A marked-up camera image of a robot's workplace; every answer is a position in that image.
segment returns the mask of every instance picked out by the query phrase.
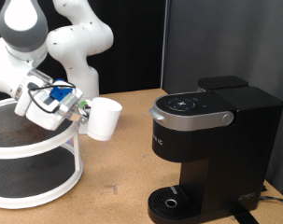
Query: cable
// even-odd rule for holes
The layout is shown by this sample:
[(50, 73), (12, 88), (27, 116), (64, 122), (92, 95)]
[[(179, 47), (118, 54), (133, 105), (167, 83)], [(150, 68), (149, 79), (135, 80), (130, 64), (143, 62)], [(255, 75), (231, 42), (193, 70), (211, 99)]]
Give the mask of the cable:
[(262, 196), (262, 197), (260, 198), (260, 201), (264, 201), (264, 200), (279, 200), (280, 202), (283, 203), (283, 199), (274, 198), (274, 197), (270, 197), (270, 196)]
[(44, 111), (44, 112), (46, 112), (48, 114), (54, 114), (54, 113), (56, 113), (57, 110), (59, 110), (60, 105), (57, 105), (52, 111), (48, 111), (48, 110), (44, 109), (42, 106), (40, 106), (38, 104), (38, 102), (35, 100), (34, 96), (31, 94), (31, 91), (41, 91), (41, 90), (44, 90), (44, 89), (49, 89), (49, 88), (54, 88), (54, 87), (67, 87), (67, 88), (72, 88), (72, 89), (76, 88), (76, 86), (73, 83), (70, 83), (70, 82), (66, 82), (66, 83), (69, 84), (70, 86), (66, 86), (66, 85), (50, 85), (50, 86), (40, 87), (40, 88), (31, 88), (31, 89), (28, 90), (28, 94), (29, 94), (31, 100), (35, 103), (35, 105), (37, 105), (39, 107), (39, 109), (41, 109), (42, 111)]

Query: coffee maker button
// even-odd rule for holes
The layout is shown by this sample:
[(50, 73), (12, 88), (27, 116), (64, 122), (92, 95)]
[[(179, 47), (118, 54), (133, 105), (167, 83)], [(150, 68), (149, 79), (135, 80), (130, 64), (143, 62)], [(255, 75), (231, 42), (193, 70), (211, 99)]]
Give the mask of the coffee maker button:
[(230, 114), (225, 114), (222, 118), (224, 124), (230, 124), (233, 121), (233, 116)]

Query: black curtain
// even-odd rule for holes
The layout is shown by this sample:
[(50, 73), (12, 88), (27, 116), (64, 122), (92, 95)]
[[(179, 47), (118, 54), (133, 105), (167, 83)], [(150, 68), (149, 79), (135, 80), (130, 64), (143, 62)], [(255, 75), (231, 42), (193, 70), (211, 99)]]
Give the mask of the black curtain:
[[(237, 76), (283, 101), (283, 0), (170, 1), (163, 88)], [(266, 179), (283, 193), (283, 114)]]
[[(0, 0), (0, 10), (5, 0)], [(165, 0), (89, 0), (98, 18), (114, 33), (114, 44), (88, 57), (99, 73), (100, 93), (138, 91), (160, 87)], [(71, 25), (56, 12), (52, 0), (39, 0), (49, 30)], [(64, 68), (48, 55), (37, 68), (54, 78), (65, 78)], [(0, 99), (8, 95), (0, 92)]]

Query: black background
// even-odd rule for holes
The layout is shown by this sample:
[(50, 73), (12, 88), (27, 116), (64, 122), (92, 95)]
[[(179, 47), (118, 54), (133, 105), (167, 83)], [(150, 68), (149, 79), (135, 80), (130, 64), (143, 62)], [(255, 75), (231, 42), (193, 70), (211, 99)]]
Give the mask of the black background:
[[(0, 0), (0, 10), (4, 4)], [(99, 74), (100, 93), (138, 91), (160, 87), (165, 0), (90, 0), (98, 18), (112, 29), (114, 44), (102, 54), (88, 57)], [(49, 31), (71, 25), (56, 12), (51, 0), (38, 1)], [(38, 70), (66, 78), (64, 68), (50, 57)], [(8, 95), (0, 92), (0, 99)]]

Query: power cord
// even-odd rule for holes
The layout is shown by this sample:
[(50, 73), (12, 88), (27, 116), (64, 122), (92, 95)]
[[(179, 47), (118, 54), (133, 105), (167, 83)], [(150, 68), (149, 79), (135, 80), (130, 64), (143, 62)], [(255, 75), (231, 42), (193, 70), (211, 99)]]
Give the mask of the power cord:
[(280, 199), (280, 198), (274, 198), (274, 197), (271, 197), (271, 196), (262, 196), (260, 198), (260, 201), (265, 201), (265, 200), (278, 200), (280, 202), (283, 203), (283, 199)]

